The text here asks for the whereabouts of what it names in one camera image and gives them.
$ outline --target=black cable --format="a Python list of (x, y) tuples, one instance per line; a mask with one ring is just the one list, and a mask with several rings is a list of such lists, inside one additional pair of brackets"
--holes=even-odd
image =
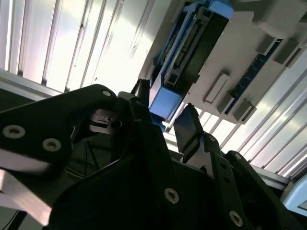
[(77, 171), (75, 171), (74, 169), (71, 169), (71, 168), (69, 168), (69, 167), (66, 167), (66, 171), (67, 171), (67, 172), (70, 172), (70, 173), (73, 173), (73, 174), (75, 174), (75, 175), (77, 175), (77, 176), (83, 177), (83, 174), (81, 174), (81, 173), (79, 173), (79, 172), (77, 172)]
[(19, 210), (7, 230), (18, 230), (26, 215), (26, 212)]
[(6, 227), (11, 223), (11, 221), (12, 221), (12, 220), (14, 219), (14, 217), (16, 216), (17, 212), (18, 212), (18, 210), (15, 212), (15, 214), (12, 216), (12, 218), (10, 219), (10, 221), (3, 227), (2, 230), (5, 230)]
[(99, 170), (100, 167), (99, 167), (97, 158), (96, 158), (96, 156), (95, 156), (95, 153), (94, 153), (94, 151), (93, 151), (93, 148), (92, 148), (90, 142), (89, 142), (89, 141), (86, 141), (84, 144), (85, 144), (85, 147), (87, 148), (87, 150), (89, 150), (89, 151), (90, 151), (90, 154), (92, 155), (92, 158), (93, 158), (93, 161), (94, 161), (94, 164), (95, 164), (96, 169)]
[(77, 177), (77, 178), (80, 178), (80, 179), (84, 179), (84, 177), (83, 176), (78, 176), (78, 175), (76, 175), (76, 174), (74, 174), (74, 173), (71, 173), (71, 172), (69, 172), (69, 171), (66, 171), (69, 175), (72, 175), (72, 176), (74, 176), (74, 177)]

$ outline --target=bolt head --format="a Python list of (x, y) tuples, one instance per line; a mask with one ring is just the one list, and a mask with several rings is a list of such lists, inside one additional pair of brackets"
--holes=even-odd
[(215, 139), (214, 136), (212, 136), (212, 135), (209, 135), (209, 139), (210, 139), (211, 141), (216, 141), (216, 139)]
[(241, 156), (240, 156), (239, 154), (237, 154), (237, 153), (235, 154), (235, 157), (236, 157), (238, 160), (242, 159)]
[(166, 188), (164, 190), (165, 198), (173, 205), (179, 202), (179, 195), (173, 188)]
[(106, 91), (106, 90), (103, 90), (102, 93), (105, 95), (105, 96), (111, 96), (111, 93), (109, 91)]
[(25, 129), (18, 125), (9, 125), (4, 127), (2, 134), (6, 138), (18, 139), (25, 135)]
[(58, 139), (47, 138), (43, 141), (43, 148), (49, 152), (56, 152), (62, 148), (62, 144)]
[(243, 226), (243, 220), (242, 220), (242, 218), (240, 217), (240, 215), (237, 212), (231, 210), (229, 212), (229, 217), (233, 221), (233, 223), (235, 225), (237, 225), (238, 227), (242, 227)]

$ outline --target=black plastic part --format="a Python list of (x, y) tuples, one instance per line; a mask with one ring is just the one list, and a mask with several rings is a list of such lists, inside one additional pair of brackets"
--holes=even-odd
[(19, 210), (7, 230), (18, 230), (26, 215), (26, 212)]
[(173, 54), (174, 64), (173, 69), (169, 73), (169, 78), (168, 80), (164, 78), (165, 86), (170, 89), (172, 89), (177, 83), (177, 80), (179, 76), (181, 76), (181, 73), (184, 70), (186, 64), (192, 58), (191, 56), (194, 53), (194, 49), (205, 31), (210, 21), (211, 15), (213, 14), (204, 6), (197, 8), (198, 9), (189, 19), (188, 25), (185, 29), (186, 34), (184, 36), (187, 36), (187, 38), (183, 38), (184, 41), (179, 42), (178, 48)]
[(149, 106), (149, 80), (138, 79), (131, 93), (136, 95), (144, 105)]
[[(191, 156), (187, 164), (205, 169), (214, 181), (216, 206), (223, 218), (224, 228), (254, 229), (244, 214), (231, 165), (221, 156), (219, 143), (211, 134), (203, 134), (199, 149)], [(235, 211), (240, 216), (242, 226), (234, 224), (230, 218), (230, 211)]]
[(191, 154), (199, 148), (199, 138), (203, 134), (198, 113), (194, 106), (189, 103), (174, 122), (174, 130), (179, 152), (184, 155), (186, 163)]
[(96, 167), (96, 170), (99, 170), (100, 167), (99, 167), (97, 158), (96, 158), (96, 156), (95, 156), (95, 153), (94, 153), (94, 151), (93, 151), (93, 148), (92, 148), (92, 146), (91, 146), (91, 143), (90, 143), (89, 141), (86, 141), (86, 142), (84, 143), (84, 145), (85, 145), (85, 150), (86, 150), (86, 151), (89, 151), (90, 154), (91, 154), (91, 156), (92, 156), (92, 159), (93, 159), (94, 165), (95, 165), (95, 167)]
[(225, 157), (257, 195), (257, 202), (263, 207), (259, 213), (263, 230), (304, 230), (243, 156), (238, 152), (229, 151)]
[(122, 126), (112, 136), (111, 162), (118, 160), (128, 145), (128, 133), (132, 122), (129, 101), (119, 97), (114, 108), (118, 114), (122, 115), (122, 119), (124, 120), (122, 121)]
[[(107, 87), (91, 85), (1, 112), (0, 130), (19, 125), (25, 129), (25, 135), (17, 139), (0, 136), (0, 167), (27, 174), (56, 175), (71, 155), (71, 142), (84, 118), (95, 109), (112, 110), (116, 100)], [(42, 145), (47, 138), (59, 140), (61, 149), (47, 152)]]
[(179, 152), (175, 152), (175, 151), (172, 151), (172, 150), (169, 150), (169, 154), (171, 155), (171, 157), (177, 161), (179, 161), (182, 157), (183, 157), (183, 154), (179, 153)]
[[(186, 204), (162, 131), (159, 126), (152, 124), (148, 107), (140, 103), (138, 98), (130, 99), (130, 110), (134, 120), (132, 136), (139, 141), (136, 154), (146, 165), (155, 199), (169, 214), (179, 216)], [(180, 202), (170, 203), (165, 198), (166, 188), (174, 189), (181, 197)]]
[(0, 89), (0, 98), (0, 112), (33, 102), (29, 98), (3, 89)]
[(173, 165), (187, 202), (181, 218), (169, 218), (158, 206), (145, 165), (128, 155), (64, 192), (52, 209), (48, 229), (196, 230), (212, 225), (212, 181), (202, 171), (180, 162)]
[(186, 95), (192, 84), (196, 83), (199, 78), (199, 71), (212, 52), (228, 21), (228, 19), (221, 15), (213, 13), (204, 33), (180, 75), (174, 91), (179, 92), (181, 95)]

